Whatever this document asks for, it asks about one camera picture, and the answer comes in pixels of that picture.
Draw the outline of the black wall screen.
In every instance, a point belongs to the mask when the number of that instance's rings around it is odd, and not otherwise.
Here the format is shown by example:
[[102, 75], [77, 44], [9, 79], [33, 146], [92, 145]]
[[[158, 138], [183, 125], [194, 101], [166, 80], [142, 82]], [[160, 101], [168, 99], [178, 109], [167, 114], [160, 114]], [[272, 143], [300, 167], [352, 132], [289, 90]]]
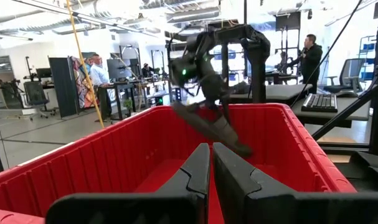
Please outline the black wall screen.
[[300, 29], [301, 27], [301, 12], [292, 12], [289, 14], [282, 14], [276, 17], [275, 30], [292, 30]]

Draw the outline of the black office chair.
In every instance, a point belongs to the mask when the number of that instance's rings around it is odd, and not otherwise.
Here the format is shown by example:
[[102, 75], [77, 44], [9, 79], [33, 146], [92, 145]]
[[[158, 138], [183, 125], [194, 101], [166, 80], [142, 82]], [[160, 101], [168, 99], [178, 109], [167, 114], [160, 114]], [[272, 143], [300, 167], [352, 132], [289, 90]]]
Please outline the black office chair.
[[29, 115], [29, 120], [33, 121], [35, 117], [48, 118], [55, 116], [56, 108], [47, 108], [50, 100], [46, 97], [42, 83], [40, 81], [25, 82], [24, 83], [24, 106], [33, 109], [34, 112]]
[[334, 83], [335, 77], [329, 77], [331, 85], [324, 86], [323, 91], [330, 93], [339, 93], [344, 90], [353, 90], [356, 93], [362, 91], [359, 74], [365, 61], [364, 58], [346, 59], [341, 73], [338, 76], [339, 83], [336, 85]]

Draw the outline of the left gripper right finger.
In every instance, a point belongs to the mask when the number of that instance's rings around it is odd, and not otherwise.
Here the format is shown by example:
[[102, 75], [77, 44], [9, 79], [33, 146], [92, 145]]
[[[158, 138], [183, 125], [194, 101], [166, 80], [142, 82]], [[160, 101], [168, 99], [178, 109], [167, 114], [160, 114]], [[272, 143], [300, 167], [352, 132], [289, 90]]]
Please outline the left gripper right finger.
[[213, 151], [226, 224], [378, 224], [378, 192], [299, 192], [219, 142]]

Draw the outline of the dark room divider panel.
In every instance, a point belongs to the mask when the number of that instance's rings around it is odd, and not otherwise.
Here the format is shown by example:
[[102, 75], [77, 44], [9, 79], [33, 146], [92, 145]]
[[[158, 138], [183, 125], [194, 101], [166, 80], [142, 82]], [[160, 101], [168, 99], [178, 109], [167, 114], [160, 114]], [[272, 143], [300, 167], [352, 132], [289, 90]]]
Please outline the dark room divider panel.
[[60, 117], [79, 114], [77, 87], [70, 57], [48, 58]]

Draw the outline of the black keyboard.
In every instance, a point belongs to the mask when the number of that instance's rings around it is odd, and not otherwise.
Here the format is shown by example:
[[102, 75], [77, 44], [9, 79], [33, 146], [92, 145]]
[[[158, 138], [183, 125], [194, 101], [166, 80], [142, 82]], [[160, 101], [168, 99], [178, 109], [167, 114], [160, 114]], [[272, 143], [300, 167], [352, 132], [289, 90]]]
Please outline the black keyboard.
[[338, 105], [334, 94], [313, 94], [310, 93], [302, 107], [302, 111], [314, 111], [324, 113], [337, 113]]

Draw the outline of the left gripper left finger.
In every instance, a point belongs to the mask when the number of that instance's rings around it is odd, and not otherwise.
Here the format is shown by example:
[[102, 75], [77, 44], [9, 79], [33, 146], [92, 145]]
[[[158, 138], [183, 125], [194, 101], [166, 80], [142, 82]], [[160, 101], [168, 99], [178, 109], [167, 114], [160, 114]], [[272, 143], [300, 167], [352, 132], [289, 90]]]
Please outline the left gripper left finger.
[[45, 224], [206, 224], [209, 182], [210, 149], [201, 143], [157, 191], [67, 195]]

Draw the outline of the colourful painted panel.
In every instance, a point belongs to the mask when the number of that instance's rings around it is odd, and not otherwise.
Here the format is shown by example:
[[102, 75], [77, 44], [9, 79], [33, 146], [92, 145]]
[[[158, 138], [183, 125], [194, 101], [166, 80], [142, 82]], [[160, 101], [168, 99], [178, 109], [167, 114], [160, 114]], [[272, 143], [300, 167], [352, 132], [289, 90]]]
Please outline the colourful painted panel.
[[78, 105], [80, 109], [94, 107], [98, 103], [97, 97], [91, 93], [92, 80], [90, 78], [91, 60], [85, 58], [83, 63], [79, 58], [71, 56], [75, 86], [77, 88]]

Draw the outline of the black standing desk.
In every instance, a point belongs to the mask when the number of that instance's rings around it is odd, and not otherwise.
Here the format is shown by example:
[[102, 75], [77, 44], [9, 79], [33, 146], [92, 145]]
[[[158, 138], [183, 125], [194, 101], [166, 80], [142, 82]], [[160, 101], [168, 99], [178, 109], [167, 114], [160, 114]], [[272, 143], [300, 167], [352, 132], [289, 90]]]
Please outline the black standing desk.
[[107, 86], [111, 105], [116, 103], [116, 113], [111, 112], [110, 121], [121, 121], [126, 117], [126, 110], [123, 102], [131, 99], [133, 102], [133, 113], [141, 109], [164, 105], [169, 102], [164, 98], [168, 96], [167, 80], [158, 82], [114, 82]]

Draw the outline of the person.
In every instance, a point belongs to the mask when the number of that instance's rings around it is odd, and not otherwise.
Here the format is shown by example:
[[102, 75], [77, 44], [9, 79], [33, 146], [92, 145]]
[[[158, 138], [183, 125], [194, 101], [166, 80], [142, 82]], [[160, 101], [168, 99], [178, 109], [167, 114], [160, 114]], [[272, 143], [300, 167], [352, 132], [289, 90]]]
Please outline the person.
[[300, 63], [300, 72], [303, 76], [303, 83], [311, 84], [310, 93], [316, 93], [319, 78], [319, 63], [323, 54], [322, 47], [316, 43], [316, 36], [308, 34], [305, 38], [304, 48], [300, 56], [287, 64], [292, 67]]
[[100, 110], [102, 120], [111, 119], [111, 101], [108, 94], [107, 86], [111, 85], [108, 74], [103, 68], [102, 58], [94, 53], [92, 56], [93, 64], [90, 68], [90, 78], [94, 89], [96, 90], [97, 97], [100, 100]]
[[155, 69], [150, 67], [148, 63], [145, 63], [142, 68], [142, 75], [144, 78], [150, 78], [154, 75]]

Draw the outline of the small black monitor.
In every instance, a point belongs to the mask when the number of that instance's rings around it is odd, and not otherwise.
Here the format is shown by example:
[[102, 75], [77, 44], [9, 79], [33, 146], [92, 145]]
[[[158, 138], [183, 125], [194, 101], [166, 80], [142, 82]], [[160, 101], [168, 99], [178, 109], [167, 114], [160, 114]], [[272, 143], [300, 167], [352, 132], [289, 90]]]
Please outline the small black monitor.
[[52, 78], [52, 71], [50, 68], [37, 68], [36, 74], [37, 74], [38, 79]]

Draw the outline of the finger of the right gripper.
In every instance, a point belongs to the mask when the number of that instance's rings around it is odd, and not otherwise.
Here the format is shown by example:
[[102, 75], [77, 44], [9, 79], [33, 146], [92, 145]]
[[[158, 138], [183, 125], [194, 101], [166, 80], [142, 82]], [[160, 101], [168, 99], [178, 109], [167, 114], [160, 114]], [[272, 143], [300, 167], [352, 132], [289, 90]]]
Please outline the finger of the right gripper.
[[227, 123], [230, 124], [229, 104], [227, 102], [223, 102], [222, 108], [224, 112], [224, 118], [226, 119]]
[[194, 103], [191, 105], [191, 112], [196, 113], [200, 110], [214, 110], [215, 104], [211, 103]]

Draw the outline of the red plastic bin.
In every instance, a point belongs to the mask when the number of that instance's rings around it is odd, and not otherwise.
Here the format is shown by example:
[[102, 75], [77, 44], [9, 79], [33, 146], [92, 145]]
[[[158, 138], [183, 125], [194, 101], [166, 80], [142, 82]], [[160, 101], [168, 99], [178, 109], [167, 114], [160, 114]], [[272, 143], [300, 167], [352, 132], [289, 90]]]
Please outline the red plastic bin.
[[[249, 163], [309, 192], [353, 192], [287, 105], [230, 105]], [[44, 224], [49, 207], [79, 192], [153, 192], [207, 139], [157, 106], [0, 173], [0, 224]]]

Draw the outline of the shelf with blue bins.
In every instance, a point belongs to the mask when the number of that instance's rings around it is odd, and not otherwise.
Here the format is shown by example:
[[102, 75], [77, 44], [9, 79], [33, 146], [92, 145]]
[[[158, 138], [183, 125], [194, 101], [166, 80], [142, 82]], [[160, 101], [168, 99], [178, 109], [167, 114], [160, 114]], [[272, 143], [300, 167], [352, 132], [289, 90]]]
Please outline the shelf with blue bins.
[[359, 74], [362, 81], [371, 81], [374, 78], [376, 40], [375, 35], [368, 35], [360, 39], [358, 57], [364, 60]]

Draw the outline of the small potted plant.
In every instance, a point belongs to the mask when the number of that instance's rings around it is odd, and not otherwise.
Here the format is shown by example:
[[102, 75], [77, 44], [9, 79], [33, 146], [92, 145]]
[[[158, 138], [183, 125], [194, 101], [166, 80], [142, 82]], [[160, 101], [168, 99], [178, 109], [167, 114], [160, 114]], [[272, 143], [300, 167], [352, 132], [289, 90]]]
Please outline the small potted plant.
[[132, 111], [133, 111], [133, 102], [131, 99], [126, 99], [124, 102], [123, 102], [123, 107], [125, 108], [126, 110], [126, 117], [130, 117], [131, 114], [132, 114]]

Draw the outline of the black slide sandal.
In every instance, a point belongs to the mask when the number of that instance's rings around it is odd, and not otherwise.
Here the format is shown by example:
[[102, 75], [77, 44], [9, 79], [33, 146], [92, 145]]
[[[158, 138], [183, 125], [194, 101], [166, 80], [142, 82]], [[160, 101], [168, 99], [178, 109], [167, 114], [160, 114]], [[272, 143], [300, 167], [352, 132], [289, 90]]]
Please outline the black slide sandal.
[[210, 110], [216, 112], [218, 115], [215, 120], [209, 120], [199, 115], [199, 111], [204, 105], [204, 102], [184, 105], [181, 102], [176, 101], [172, 104], [172, 108], [187, 124], [192, 126], [196, 131], [202, 133], [205, 137], [224, 144], [242, 157], [251, 156], [253, 153], [252, 149], [241, 143], [238, 134], [219, 109], [213, 108]]

